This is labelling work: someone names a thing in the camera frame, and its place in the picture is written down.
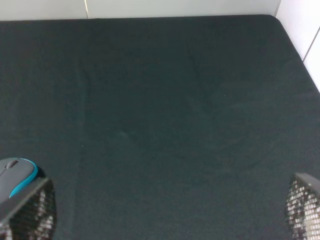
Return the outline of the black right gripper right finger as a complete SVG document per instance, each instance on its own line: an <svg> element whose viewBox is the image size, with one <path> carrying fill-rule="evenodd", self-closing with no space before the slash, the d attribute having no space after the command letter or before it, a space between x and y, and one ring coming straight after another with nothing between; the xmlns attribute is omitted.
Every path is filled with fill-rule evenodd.
<svg viewBox="0 0 320 240"><path fill-rule="evenodd" d="M294 240L320 238L320 181L306 173L295 173L285 202L285 220Z"/></svg>

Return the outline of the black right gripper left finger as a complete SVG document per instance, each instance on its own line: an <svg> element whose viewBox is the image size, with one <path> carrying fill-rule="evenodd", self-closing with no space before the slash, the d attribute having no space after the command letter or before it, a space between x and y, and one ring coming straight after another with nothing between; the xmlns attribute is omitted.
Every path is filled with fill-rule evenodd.
<svg viewBox="0 0 320 240"><path fill-rule="evenodd" d="M37 178L0 204L2 240L52 240L57 226L55 188Z"/></svg>

